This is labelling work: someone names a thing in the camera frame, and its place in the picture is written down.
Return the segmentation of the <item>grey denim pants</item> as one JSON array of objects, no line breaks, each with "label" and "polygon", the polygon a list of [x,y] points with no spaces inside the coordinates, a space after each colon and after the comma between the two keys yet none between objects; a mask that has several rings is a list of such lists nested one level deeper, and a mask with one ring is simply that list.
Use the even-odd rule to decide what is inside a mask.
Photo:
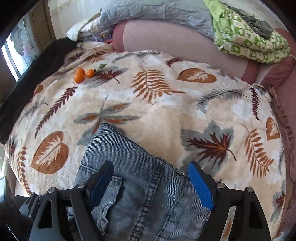
[{"label": "grey denim pants", "polygon": [[102,124],[87,146],[76,183],[104,162],[114,175],[92,216],[104,240],[197,240],[210,215],[185,171]]}]

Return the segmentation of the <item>black garment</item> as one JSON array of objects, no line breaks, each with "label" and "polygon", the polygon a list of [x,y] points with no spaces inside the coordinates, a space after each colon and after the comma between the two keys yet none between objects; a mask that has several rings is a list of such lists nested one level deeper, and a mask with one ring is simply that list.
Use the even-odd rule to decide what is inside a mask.
[{"label": "black garment", "polygon": [[33,61],[1,104],[1,144],[5,144],[23,108],[33,97],[35,88],[55,73],[63,64],[65,56],[76,49],[77,43],[68,39],[53,40]]}]

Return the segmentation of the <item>leaf pattern cream blanket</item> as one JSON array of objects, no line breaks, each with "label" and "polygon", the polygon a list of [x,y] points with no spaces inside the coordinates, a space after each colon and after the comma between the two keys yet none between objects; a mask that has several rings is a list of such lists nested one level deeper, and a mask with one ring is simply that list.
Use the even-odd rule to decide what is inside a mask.
[{"label": "leaf pattern cream blanket", "polygon": [[[77,68],[100,64],[106,66],[94,77],[74,82]],[[177,168],[196,161],[231,188],[252,186],[276,237],[285,157],[271,97],[261,86],[157,51],[116,53],[109,44],[79,43],[37,85],[4,144],[21,185],[28,193],[71,187],[104,123]]]}]

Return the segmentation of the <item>orange tangerine front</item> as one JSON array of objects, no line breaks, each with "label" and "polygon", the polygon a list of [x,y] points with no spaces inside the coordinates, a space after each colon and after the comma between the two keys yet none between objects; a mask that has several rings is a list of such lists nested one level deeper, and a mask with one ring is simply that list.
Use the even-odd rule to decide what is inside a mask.
[{"label": "orange tangerine front", "polygon": [[74,76],[74,82],[75,83],[82,83],[83,81],[85,80],[85,75],[84,74],[81,74],[81,73],[78,73]]}]

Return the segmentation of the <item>orange tangerine with leaf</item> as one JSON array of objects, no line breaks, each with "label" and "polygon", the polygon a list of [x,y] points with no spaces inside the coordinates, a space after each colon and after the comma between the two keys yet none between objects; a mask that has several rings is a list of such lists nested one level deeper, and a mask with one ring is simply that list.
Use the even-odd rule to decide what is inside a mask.
[{"label": "orange tangerine with leaf", "polygon": [[101,71],[105,66],[106,66],[106,64],[100,64],[97,69],[95,69],[95,68],[88,69],[88,70],[85,71],[85,76],[87,78],[92,78],[92,77],[95,76],[96,73],[98,73],[99,71]]}]

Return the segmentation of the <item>orange tangerine rear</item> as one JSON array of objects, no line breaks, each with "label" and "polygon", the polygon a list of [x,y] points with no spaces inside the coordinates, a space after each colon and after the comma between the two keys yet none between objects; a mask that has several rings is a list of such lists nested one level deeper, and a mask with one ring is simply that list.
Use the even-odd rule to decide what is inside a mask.
[{"label": "orange tangerine rear", "polygon": [[76,74],[85,75],[85,71],[82,68],[77,68]]}]

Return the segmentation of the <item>pink sofa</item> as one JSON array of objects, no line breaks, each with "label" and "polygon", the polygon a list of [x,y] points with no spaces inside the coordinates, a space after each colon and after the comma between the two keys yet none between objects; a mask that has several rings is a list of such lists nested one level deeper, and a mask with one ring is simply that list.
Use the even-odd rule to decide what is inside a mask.
[{"label": "pink sofa", "polygon": [[285,114],[284,135],[295,138],[295,41],[290,33],[277,28],[290,47],[291,56],[276,64],[263,64],[226,54],[213,40],[182,25],[159,20],[129,20],[117,24],[112,43],[117,52],[155,50],[183,60],[203,62],[218,67],[249,84],[274,87],[276,102]]}]

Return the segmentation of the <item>stained glass window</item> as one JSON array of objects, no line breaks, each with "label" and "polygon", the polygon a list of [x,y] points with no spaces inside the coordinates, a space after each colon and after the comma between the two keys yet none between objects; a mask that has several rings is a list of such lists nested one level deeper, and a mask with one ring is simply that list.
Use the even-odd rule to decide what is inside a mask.
[{"label": "stained glass window", "polygon": [[10,72],[18,81],[42,51],[32,12],[19,20],[1,50]]}]

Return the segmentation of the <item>green white folded quilt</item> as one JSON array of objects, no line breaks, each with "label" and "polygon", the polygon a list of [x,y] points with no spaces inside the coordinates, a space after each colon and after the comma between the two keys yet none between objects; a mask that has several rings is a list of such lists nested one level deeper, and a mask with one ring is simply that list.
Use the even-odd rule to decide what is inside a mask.
[{"label": "green white folded quilt", "polygon": [[204,1],[213,19],[214,43],[227,54],[260,63],[278,63],[290,55],[288,41],[273,30],[266,40],[233,10],[220,1]]}]

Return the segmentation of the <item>white cream pillow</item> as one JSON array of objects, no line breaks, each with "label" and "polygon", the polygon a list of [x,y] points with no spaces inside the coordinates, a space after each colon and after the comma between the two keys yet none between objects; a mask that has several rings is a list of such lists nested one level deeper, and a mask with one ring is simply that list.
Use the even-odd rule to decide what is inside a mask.
[{"label": "white cream pillow", "polygon": [[91,18],[77,22],[66,33],[66,36],[72,41],[78,41],[88,36],[95,36],[104,31],[105,27],[99,27],[101,12],[102,9]]}]

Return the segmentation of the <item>dark grey folded cloth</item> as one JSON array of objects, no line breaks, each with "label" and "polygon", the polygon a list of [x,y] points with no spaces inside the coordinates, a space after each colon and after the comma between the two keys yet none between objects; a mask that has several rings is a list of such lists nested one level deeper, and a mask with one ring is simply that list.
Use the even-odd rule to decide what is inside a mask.
[{"label": "dark grey folded cloth", "polygon": [[262,37],[266,40],[269,40],[271,38],[273,28],[270,26],[270,24],[267,21],[262,21],[242,9],[235,8],[235,7],[230,6],[228,4],[226,4],[226,5],[229,9],[233,10],[238,15],[240,15],[240,17],[246,21],[246,23],[249,25],[249,27],[252,28],[252,30],[255,33],[260,35],[260,37]]}]

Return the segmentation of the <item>grey quilted blanket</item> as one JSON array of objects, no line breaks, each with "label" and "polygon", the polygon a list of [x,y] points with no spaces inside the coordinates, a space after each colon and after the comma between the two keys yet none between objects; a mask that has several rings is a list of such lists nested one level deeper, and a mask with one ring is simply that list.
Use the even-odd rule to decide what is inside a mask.
[{"label": "grey quilted blanket", "polygon": [[134,19],[170,21],[214,39],[212,17],[203,1],[107,1],[99,27],[106,30]]}]

